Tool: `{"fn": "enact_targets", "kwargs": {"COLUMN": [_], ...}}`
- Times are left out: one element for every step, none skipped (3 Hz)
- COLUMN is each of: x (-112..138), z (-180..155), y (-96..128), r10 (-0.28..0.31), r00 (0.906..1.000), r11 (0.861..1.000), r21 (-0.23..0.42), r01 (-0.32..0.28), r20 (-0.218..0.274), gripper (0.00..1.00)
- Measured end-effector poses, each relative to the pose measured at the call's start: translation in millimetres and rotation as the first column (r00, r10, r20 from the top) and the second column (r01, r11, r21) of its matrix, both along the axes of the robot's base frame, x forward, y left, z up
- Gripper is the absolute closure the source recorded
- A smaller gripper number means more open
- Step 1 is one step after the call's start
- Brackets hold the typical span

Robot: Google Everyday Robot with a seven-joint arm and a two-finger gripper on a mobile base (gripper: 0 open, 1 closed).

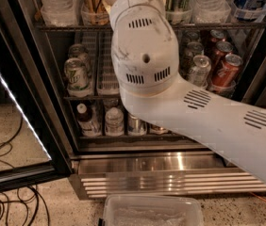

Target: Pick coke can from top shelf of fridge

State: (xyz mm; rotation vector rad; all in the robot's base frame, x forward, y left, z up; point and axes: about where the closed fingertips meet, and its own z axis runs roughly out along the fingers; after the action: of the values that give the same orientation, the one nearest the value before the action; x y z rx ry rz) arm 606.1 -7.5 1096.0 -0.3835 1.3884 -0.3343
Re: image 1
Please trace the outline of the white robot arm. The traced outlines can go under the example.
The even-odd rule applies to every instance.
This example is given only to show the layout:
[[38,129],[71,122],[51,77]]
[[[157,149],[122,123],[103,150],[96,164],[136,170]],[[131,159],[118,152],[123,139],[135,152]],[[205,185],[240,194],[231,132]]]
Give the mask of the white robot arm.
[[226,99],[183,79],[163,0],[103,0],[111,59],[125,109],[189,137],[266,184],[266,109]]

